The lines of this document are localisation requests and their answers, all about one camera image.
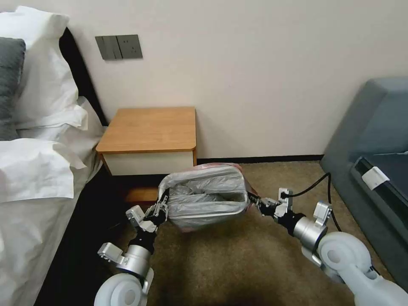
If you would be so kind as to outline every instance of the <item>gray wall switch panel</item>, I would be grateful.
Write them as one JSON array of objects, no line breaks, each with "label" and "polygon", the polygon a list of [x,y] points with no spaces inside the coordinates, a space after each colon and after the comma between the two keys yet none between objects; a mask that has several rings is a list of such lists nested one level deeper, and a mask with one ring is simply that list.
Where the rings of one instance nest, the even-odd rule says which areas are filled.
[{"label": "gray wall switch panel", "polygon": [[96,36],[95,39],[104,60],[122,59],[116,36]]},{"label": "gray wall switch panel", "polygon": [[138,35],[96,36],[104,60],[143,58]]},{"label": "gray wall switch panel", "polygon": [[124,59],[143,58],[138,35],[118,35],[116,38]]}]

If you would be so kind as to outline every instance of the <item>black bed frame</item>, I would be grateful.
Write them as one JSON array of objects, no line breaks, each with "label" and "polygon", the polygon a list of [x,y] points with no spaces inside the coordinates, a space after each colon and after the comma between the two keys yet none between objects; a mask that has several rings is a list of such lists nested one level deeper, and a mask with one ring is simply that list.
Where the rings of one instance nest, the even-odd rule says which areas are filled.
[{"label": "black bed frame", "polygon": [[[72,33],[65,30],[59,40],[80,96],[85,96],[102,125],[108,125]],[[42,305],[93,305],[97,290],[109,277],[97,251],[111,241],[112,228],[125,220],[126,204],[113,187],[104,167],[81,192],[47,277],[35,302]]]}]

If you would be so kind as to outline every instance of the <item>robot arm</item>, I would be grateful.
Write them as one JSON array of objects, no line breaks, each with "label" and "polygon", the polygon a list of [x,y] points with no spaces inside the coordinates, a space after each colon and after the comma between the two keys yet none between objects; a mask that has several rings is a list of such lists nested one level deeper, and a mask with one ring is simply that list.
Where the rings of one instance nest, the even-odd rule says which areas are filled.
[{"label": "robot arm", "polygon": [[274,218],[291,236],[299,239],[303,255],[320,267],[332,280],[345,283],[358,306],[408,305],[408,294],[397,284],[384,279],[372,267],[366,246],[344,232],[327,234],[327,220],[332,206],[318,202],[314,221],[293,213],[291,191],[279,189],[279,200],[253,196],[262,215]]},{"label": "robot arm", "polygon": [[[278,201],[249,194],[263,216],[271,216],[284,226],[288,233],[299,239],[301,251],[313,264],[320,267],[332,280],[345,283],[354,294],[358,306],[408,305],[408,294],[398,285],[385,280],[372,269],[371,257],[366,246],[354,236],[343,232],[327,234],[327,220],[332,206],[318,202],[314,220],[292,211],[292,192],[280,188]],[[114,275],[99,289],[95,306],[145,306],[147,293],[153,280],[149,259],[154,252],[156,232],[167,220],[168,194],[143,213],[139,206],[126,212],[136,228],[136,238],[129,242],[125,254],[111,243],[105,243],[98,254],[126,273]]]},{"label": "robot arm", "polygon": [[149,260],[154,253],[154,240],[159,226],[167,220],[168,194],[143,213],[139,205],[130,208],[126,216],[136,228],[137,234],[129,242],[127,252],[114,244],[104,243],[98,255],[109,262],[116,263],[116,268],[125,272],[110,277],[98,290],[95,306],[145,306],[147,294],[153,281],[154,272]]}]

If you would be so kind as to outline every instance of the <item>headboard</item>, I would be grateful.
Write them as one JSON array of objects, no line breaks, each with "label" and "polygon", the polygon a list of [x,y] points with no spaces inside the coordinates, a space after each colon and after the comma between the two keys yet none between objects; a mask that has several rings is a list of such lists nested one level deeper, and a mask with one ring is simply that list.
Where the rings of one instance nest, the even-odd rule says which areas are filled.
[{"label": "headboard", "polygon": [[108,122],[102,111],[98,97],[96,95],[94,85],[89,77],[84,59],[79,52],[77,43],[68,28],[59,39],[59,48],[62,56],[67,61],[71,68],[72,76],[74,77],[76,86],[78,87],[79,95],[88,99],[96,114],[98,115],[103,126],[107,126]]}]

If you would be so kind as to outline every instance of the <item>brown carpet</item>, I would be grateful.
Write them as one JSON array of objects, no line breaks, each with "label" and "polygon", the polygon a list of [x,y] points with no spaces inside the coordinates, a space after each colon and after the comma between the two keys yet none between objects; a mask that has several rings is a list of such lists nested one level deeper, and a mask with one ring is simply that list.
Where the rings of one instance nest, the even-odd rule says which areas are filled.
[{"label": "brown carpet", "polygon": [[[261,196],[277,198],[279,187],[299,192],[323,175],[317,162],[243,164],[244,174]],[[313,216],[327,200],[326,181],[294,199],[294,211]],[[361,239],[373,263],[390,275],[367,242],[337,192],[333,208],[343,231]],[[334,230],[330,220],[329,230]],[[133,230],[122,237],[129,241]],[[353,305],[343,284],[331,282],[303,257],[300,243],[285,228],[252,207],[246,214],[193,233],[169,222],[159,229],[152,257],[155,272],[148,305]]]}]

